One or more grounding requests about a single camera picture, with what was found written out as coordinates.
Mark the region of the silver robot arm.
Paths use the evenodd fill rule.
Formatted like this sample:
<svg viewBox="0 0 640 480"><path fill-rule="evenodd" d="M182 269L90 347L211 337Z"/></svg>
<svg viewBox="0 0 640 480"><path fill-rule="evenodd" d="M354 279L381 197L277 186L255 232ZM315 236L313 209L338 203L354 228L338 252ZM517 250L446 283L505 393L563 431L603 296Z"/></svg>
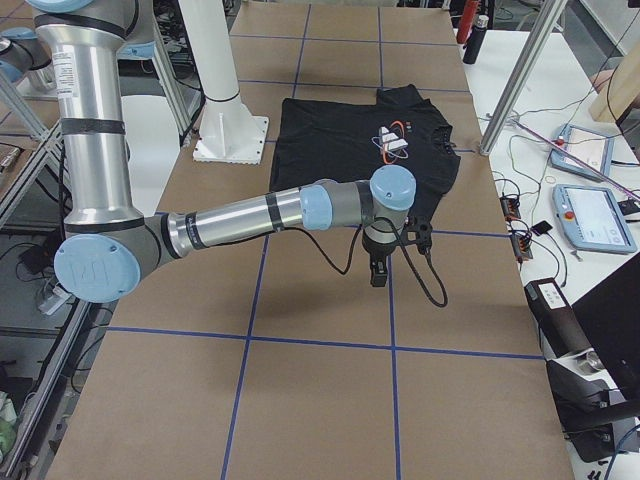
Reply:
<svg viewBox="0 0 640 480"><path fill-rule="evenodd" d="M32 8L52 53L73 199L54 269L77 298L115 301L193 251L296 226L360 225L378 252L393 251L416 193L414 176L398 165L367 180L321 180L211 210L145 216L132 201L117 58L152 42L152 4L36 1Z"/></svg>

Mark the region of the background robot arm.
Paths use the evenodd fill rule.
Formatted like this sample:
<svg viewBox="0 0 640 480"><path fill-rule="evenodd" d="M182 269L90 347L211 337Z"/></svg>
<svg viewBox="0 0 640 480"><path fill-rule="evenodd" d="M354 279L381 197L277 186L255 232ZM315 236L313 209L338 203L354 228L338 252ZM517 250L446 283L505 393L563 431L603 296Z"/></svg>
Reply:
<svg viewBox="0 0 640 480"><path fill-rule="evenodd" d="M56 84L51 54L27 27L1 32L1 72L28 99L53 100L68 94Z"/></svg>

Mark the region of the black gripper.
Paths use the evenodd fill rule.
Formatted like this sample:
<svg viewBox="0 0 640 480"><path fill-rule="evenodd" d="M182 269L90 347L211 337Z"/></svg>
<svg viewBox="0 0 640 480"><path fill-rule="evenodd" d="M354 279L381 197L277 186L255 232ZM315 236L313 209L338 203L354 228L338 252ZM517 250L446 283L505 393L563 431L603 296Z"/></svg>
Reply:
<svg viewBox="0 0 640 480"><path fill-rule="evenodd" d="M385 287L388 280L387 258L399 245L401 233L387 227L379 230L375 227L364 229L362 244L370 255L370 284L372 287Z"/></svg>

